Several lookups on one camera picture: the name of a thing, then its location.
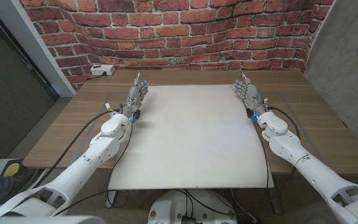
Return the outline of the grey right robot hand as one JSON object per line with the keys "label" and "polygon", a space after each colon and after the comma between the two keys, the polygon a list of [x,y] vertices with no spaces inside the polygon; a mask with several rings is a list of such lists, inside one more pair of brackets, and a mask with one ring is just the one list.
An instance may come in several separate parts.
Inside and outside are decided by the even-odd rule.
{"label": "grey right robot hand", "polygon": [[242,73],[242,78],[243,80],[234,82],[233,92],[242,99],[247,111],[247,117],[257,120],[260,115],[267,111],[264,99],[245,73]]}

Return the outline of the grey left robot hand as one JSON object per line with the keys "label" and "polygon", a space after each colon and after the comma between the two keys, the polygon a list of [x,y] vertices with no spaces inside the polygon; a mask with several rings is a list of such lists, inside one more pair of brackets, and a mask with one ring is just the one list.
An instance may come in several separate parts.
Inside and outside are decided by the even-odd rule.
{"label": "grey left robot hand", "polygon": [[148,91],[148,82],[145,80],[141,80],[140,72],[138,72],[134,79],[134,83],[129,90],[126,102],[122,107],[122,114],[129,119],[131,119],[132,117],[139,119],[140,108]]}

